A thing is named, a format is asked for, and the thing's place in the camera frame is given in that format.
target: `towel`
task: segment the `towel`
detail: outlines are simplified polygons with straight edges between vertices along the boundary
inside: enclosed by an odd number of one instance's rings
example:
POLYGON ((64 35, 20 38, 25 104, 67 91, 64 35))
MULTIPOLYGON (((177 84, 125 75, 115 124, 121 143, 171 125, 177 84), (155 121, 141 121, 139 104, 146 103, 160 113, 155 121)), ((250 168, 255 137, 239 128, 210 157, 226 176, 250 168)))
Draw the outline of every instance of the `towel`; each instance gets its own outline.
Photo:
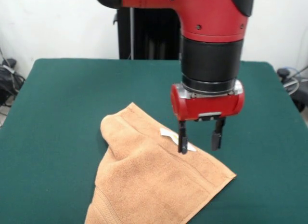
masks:
POLYGON ((167 129, 134 103, 102 120, 109 147, 85 223, 187 223, 236 176, 197 147, 179 154, 160 128, 167 129))

